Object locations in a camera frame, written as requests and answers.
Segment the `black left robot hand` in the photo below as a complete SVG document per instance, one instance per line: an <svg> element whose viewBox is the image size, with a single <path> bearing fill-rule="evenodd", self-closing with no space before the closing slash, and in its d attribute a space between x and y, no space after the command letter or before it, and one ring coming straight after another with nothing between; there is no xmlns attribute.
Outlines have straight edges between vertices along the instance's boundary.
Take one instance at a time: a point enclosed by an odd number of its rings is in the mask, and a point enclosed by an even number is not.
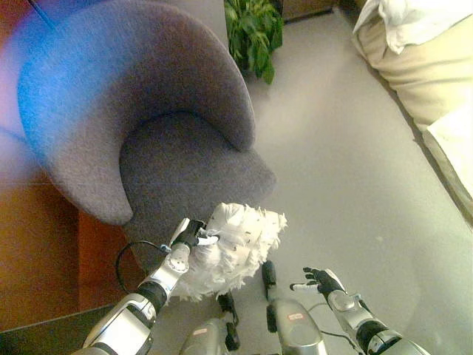
<svg viewBox="0 0 473 355"><path fill-rule="evenodd" d="M184 218L171 239L171 249L177 244L184 244L192 250L196 246L210 246L217 243L220 237L214 231L207 231L206 226L201 220Z"/></svg>

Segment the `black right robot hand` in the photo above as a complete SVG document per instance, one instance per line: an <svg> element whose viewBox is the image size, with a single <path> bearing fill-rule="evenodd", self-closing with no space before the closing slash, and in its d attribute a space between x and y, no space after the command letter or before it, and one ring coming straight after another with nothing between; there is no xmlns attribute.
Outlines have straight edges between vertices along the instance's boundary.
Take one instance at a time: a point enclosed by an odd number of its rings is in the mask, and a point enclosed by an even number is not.
<svg viewBox="0 0 473 355"><path fill-rule="evenodd" d="M328 297L334 291L347 293L339 278L330 270L304 267L306 283L290 284L291 291L317 291L324 297Z"/></svg>

